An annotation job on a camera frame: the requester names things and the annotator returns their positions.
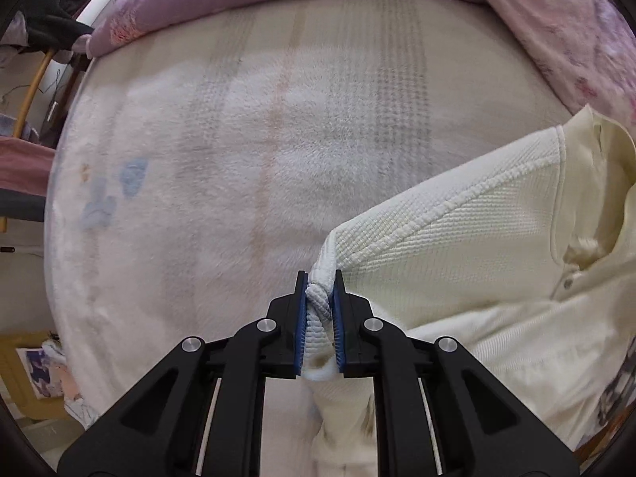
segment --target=mattress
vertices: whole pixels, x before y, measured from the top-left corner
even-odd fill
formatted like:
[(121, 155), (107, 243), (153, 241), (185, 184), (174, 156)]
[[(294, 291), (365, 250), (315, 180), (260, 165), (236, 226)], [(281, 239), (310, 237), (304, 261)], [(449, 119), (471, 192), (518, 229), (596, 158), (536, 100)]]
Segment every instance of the mattress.
[[(105, 411), (183, 337), (262, 317), (333, 227), (569, 116), (498, 17), (454, 0), (282, 0), (97, 60), (45, 224), (82, 394)], [(313, 475), (318, 428), (301, 381), (268, 382), (262, 475)]]

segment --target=blue spot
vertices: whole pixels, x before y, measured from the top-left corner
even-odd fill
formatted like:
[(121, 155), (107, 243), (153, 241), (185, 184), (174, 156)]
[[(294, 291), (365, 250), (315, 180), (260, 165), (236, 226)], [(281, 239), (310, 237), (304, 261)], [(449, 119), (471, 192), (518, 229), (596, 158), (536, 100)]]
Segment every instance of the blue spot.
[(123, 194), (128, 199), (135, 197), (141, 190), (147, 167), (148, 160), (145, 157), (136, 157), (123, 166), (120, 172), (120, 182)]
[(96, 177), (90, 188), (90, 202), (84, 206), (81, 215), (83, 229), (93, 227), (108, 227), (111, 224), (112, 215), (117, 208), (117, 202), (112, 195), (106, 196), (106, 179)]

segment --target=silver screw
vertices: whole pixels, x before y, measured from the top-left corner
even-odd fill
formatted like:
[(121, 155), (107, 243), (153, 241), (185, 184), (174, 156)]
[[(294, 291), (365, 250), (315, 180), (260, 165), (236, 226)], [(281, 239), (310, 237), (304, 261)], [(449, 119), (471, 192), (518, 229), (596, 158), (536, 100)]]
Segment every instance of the silver screw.
[(276, 328), (276, 321), (273, 319), (261, 319), (256, 323), (256, 327), (262, 332), (271, 332)]
[(452, 337), (442, 337), (440, 339), (440, 350), (452, 353), (457, 350), (457, 341)]
[(196, 352), (201, 347), (201, 339), (196, 337), (188, 337), (183, 339), (181, 343), (181, 349), (185, 352)]
[(370, 317), (365, 321), (365, 328), (371, 332), (382, 330), (384, 323), (377, 317)]

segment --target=blue gripper pad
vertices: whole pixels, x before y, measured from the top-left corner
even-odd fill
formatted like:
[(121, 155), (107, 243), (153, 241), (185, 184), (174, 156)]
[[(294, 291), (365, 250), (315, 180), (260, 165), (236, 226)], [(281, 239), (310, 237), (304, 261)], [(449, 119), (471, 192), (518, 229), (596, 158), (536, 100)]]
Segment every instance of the blue gripper pad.
[(329, 305), (332, 308), (333, 345), (336, 350), (336, 364), (338, 365), (338, 371), (343, 372), (345, 370), (345, 328), (342, 323), (338, 285), (333, 285), (333, 293), (329, 298)]
[(307, 273), (304, 274), (303, 291), (298, 301), (298, 319), (296, 321), (296, 346), (294, 348), (294, 370), (300, 374), (303, 367), (304, 338), (307, 330)]

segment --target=waffle-textured fabric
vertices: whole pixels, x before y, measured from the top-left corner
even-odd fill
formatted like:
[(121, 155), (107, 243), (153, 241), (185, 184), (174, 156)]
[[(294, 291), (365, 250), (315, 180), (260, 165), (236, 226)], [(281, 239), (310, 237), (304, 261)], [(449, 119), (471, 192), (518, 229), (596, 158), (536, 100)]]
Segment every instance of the waffle-textured fabric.
[(323, 474), (373, 475), (375, 456), (371, 384), (337, 378), (335, 269), (409, 336), (457, 338), (574, 449), (636, 334), (635, 183), (629, 134), (586, 107), (334, 229), (309, 275), (303, 368)]
[[(100, 413), (183, 337), (234, 335), (293, 292), (329, 232), (563, 123), (487, 7), (281, 0), (91, 64), (47, 196), (48, 297)], [(263, 477), (310, 477), (311, 394), (271, 380)]]

